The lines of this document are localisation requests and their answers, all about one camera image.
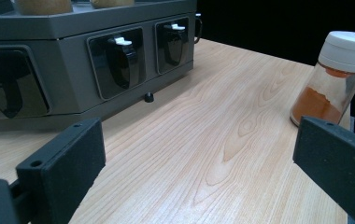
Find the wood grain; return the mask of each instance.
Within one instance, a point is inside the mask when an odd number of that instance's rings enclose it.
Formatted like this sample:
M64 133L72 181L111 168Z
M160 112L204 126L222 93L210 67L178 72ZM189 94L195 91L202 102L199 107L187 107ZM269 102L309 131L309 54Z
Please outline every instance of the wood grain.
M204 39L194 59L153 103L103 122L106 167L71 223L347 223L292 161L312 66ZM0 178L55 134L0 133Z

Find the black rubber foot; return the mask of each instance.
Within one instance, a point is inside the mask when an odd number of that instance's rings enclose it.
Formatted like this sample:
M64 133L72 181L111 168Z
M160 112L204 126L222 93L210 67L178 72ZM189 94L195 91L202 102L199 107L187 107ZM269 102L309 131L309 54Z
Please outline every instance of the black rubber foot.
M145 95L145 102L151 103L154 101L154 95L151 92L146 93Z

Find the white cap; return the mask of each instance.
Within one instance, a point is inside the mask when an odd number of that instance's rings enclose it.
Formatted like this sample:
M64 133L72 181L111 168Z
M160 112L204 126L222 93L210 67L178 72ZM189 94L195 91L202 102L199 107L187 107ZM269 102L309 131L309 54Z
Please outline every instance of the white cap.
M355 73L355 33L330 32L326 37L318 60L328 67Z

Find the beige container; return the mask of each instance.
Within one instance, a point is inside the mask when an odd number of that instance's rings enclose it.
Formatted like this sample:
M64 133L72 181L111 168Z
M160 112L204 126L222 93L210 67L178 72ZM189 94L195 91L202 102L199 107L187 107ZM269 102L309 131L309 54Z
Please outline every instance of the beige container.
M71 0L15 0L15 8L22 15L54 15L72 12Z
M130 6L134 2L135 0L91 0L94 8Z

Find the light wood tabletop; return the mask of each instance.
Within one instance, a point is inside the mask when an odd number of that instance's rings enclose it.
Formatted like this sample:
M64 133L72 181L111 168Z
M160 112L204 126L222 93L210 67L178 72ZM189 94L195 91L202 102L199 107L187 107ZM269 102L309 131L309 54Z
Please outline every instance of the light wood tabletop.
M106 167L71 223L347 223L292 160L312 69L202 39L185 77L103 122ZM0 133L0 178L56 134Z

